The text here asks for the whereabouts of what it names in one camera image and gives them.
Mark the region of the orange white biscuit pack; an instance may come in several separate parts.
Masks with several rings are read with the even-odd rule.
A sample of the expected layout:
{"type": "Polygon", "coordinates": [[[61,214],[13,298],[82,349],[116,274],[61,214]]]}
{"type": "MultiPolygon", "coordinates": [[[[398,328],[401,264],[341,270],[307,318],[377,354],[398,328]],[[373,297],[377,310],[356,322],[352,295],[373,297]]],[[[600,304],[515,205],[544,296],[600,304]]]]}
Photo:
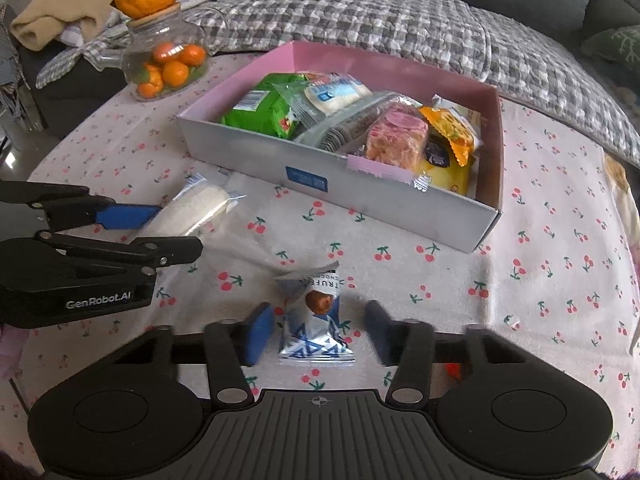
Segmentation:
{"type": "Polygon", "coordinates": [[[446,99],[439,94],[434,94],[432,105],[439,110],[449,110],[455,114],[460,122],[465,124],[465,128],[473,130],[473,150],[477,150],[482,145],[482,115],[476,110],[446,99]]]}

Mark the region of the green snack pack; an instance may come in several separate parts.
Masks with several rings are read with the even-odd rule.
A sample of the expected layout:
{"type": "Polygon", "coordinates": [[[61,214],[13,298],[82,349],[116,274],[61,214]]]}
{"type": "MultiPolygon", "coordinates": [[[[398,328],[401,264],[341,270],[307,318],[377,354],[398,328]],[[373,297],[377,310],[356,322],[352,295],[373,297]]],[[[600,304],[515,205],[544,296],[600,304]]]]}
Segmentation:
{"type": "Polygon", "coordinates": [[[231,110],[222,115],[219,122],[232,128],[291,139],[299,121],[277,86],[305,81],[306,77],[302,74],[268,74],[245,93],[231,110]]]}

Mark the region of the blue white truffle pack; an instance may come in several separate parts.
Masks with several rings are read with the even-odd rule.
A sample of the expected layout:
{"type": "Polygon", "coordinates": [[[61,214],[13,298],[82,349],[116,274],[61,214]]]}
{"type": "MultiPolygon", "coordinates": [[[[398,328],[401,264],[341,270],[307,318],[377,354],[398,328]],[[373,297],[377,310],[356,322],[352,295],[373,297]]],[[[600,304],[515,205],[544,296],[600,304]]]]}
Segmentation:
{"type": "Polygon", "coordinates": [[[342,335],[340,264],[292,271],[276,278],[284,300],[279,356],[299,363],[350,363],[354,352],[342,335]]]}

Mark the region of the cherry print tablecloth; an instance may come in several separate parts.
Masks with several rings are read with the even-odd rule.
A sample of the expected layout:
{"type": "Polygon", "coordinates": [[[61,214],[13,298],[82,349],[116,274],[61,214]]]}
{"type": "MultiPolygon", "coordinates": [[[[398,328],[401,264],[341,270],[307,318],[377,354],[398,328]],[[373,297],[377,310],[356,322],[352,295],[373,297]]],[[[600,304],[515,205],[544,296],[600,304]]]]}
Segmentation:
{"type": "Polygon", "coordinates": [[[245,375],[253,391],[385,389],[393,370],[363,331],[366,301],[395,318],[442,332],[483,324],[600,393],[613,431],[600,467],[620,476],[639,466],[639,292],[630,236],[598,144],[527,107],[503,101],[502,215],[472,254],[240,174],[200,164],[177,116],[248,63],[226,56],[206,80],[169,99],[119,93],[85,120],[32,174],[122,203],[163,204],[191,174],[241,194],[221,222],[202,229],[192,266],[163,271],[149,307],[33,332],[12,380],[1,385],[1,447],[29,466],[26,406],[68,376],[145,330],[194,333],[268,301],[280,308],[280,273],[340,266],[341,331],[356,360],[288,363],[270,347],[245,375]]]}

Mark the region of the clear white cracker pack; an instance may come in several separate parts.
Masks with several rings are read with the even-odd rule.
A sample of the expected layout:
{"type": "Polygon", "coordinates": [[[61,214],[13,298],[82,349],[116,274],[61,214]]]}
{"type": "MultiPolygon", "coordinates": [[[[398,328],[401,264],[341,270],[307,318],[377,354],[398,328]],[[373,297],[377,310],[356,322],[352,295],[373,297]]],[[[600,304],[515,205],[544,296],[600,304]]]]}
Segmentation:
{"type": "Polygon", "coordinates": [[[244,197],[214,185],[201,174],[192,174],[182,190],[137,232],[137,237],[195,235],[202,226],[228,214],[244,197]]]}

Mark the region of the silver long snack pack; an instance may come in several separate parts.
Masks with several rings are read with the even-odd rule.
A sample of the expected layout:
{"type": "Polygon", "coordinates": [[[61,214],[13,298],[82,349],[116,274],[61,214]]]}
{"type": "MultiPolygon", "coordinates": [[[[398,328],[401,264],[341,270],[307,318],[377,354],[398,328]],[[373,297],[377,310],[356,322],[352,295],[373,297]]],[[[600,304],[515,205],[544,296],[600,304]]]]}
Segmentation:
{"type": "Polygon", "coordinates": [[[313,119],[310,127],[294,138],[294,143],[335,153],[365,134],[370,125],[398,98],[400,94],[397,92],[374,92],[330,116],[313,119]]]}

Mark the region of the beige cloth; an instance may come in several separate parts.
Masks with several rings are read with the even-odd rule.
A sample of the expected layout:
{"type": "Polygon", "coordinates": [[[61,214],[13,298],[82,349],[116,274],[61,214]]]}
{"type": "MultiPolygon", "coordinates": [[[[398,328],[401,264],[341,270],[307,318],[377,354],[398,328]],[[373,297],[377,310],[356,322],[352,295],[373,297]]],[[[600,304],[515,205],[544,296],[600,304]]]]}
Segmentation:
{"type": "Polygon", "coordinates": [[[32,51],[42,50],[68,25],[77,25],[82,39],[94,38],[112,15],[112,0],[32,0],[11,22],[17,41],[32,51]]]}

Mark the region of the glass jar with tangerines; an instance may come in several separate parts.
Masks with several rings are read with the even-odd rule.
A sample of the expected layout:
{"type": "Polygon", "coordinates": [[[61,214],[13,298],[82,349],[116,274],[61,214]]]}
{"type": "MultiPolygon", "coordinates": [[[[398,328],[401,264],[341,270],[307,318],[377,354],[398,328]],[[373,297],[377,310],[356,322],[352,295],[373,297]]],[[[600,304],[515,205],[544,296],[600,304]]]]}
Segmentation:
{"type": "Polygon", "coordinates": [[[127,24],[125,44],[104,49],[98,65],[121,70],[137,100],[157,101],[201,79],[229,30],[224,14],[209,3],[189,10],[174,4],[127,24]]]}

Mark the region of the grey checkered blanket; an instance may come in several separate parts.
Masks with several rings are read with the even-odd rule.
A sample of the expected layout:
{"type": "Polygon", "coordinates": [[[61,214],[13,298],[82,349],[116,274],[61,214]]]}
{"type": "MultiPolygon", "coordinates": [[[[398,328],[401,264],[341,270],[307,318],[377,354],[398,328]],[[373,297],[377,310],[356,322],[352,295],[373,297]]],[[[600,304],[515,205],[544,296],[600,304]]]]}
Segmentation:
{"type": "Polygon", "coordinates": [[[224,52],[266,52],[312,41],[437,66],[499,89],[577,128],[631,165],[639,133],[562,44],[461,0],[180,0],[224,14],[224,52]]]}

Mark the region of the yellow orange biscuit pack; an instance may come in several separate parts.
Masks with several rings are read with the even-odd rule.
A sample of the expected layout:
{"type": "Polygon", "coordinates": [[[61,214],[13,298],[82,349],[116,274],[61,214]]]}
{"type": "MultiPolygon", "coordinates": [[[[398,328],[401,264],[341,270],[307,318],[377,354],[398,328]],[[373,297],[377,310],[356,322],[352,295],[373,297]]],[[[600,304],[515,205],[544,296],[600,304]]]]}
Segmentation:
{"type": "Polygon", "coordinates": [[[448,141],[459,166],[465,167],[480,146],[480,138],[473,126],[451,108],[421,106],[419,112],[448,141]]]}

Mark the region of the pink nougat snack pack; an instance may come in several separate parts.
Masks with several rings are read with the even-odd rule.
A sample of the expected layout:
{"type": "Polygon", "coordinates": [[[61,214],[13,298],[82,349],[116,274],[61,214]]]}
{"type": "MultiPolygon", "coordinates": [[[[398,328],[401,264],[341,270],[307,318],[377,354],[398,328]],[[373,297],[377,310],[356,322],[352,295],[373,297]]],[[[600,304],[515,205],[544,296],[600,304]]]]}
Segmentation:
{"type": "Polygon", "coordinates": [[[346,167],[384,180],[411,184],[419,177],[428,125],[415,106],[392,103],[367,130],[360,155],[347,156],[346,167]]]}

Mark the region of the pink and white box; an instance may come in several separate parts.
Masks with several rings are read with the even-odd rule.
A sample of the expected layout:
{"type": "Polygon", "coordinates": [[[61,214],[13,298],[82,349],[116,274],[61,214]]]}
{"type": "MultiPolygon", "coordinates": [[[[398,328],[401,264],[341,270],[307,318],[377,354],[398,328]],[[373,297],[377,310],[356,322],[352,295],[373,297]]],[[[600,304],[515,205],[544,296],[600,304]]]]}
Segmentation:
{"type": "Polygon", "coordinates": [[[319,200],[362,212],[469,254],[502,214],[503,134],[498,91],[490,84],[431,65],[378,52],[292,41],[226,80],[178,116],[190,154],[319,200]],[[407,178],[387,180],[356,168],[354,160],[292,141],[221,125],[219,118],[269,73],[316,72],[354,76],[371,90],[392,90],[421,103],[435,94],[482,115],[476,193],[469,198],[407,178]]]}

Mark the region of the green embroidered pillow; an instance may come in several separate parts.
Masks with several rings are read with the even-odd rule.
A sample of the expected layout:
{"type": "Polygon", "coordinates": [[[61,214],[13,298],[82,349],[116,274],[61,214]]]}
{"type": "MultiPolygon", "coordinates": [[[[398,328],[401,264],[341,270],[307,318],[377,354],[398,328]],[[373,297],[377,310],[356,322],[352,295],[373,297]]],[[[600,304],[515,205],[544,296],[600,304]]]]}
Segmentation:
{"type": "Polygon", "coordinates": [[[582,52],[639,71],[640,26],[626,26],[598,32],[582,43],[582,52]]]}

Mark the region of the white blue bread pack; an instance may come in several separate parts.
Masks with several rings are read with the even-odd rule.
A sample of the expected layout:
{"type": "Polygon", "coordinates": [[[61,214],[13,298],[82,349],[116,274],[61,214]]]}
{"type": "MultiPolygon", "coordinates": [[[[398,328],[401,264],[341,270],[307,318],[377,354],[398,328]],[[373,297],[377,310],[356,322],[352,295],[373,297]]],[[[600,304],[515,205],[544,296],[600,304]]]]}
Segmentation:
{"type": "Polygon", "coordinates": [[[338,73],[299,73],[295,80],[274,84],[273,88],[306,128],[372,94],[358,79],[338,73]]]}

